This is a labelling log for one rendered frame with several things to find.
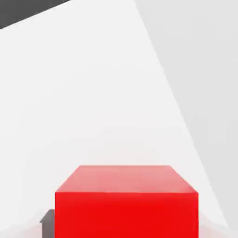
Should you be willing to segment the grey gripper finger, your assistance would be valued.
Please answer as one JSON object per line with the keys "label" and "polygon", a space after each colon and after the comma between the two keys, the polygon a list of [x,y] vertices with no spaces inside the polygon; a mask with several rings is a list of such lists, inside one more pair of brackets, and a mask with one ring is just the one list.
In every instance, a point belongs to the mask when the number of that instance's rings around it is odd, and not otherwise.
{"label": "grey gripper finger", "polygon": [[54,209],[48,210],[40,222],[28,230],[27,238],[55,238]]}

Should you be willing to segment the small red cube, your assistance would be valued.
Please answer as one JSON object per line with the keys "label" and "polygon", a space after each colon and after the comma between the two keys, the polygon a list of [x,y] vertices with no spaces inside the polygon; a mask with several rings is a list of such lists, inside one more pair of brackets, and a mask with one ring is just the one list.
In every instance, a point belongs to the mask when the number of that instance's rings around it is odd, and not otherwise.
{"label": "small red cube", "polygon": [[54,217],[55,238],[198,238],[198,192],[168,165],[81,165]]}

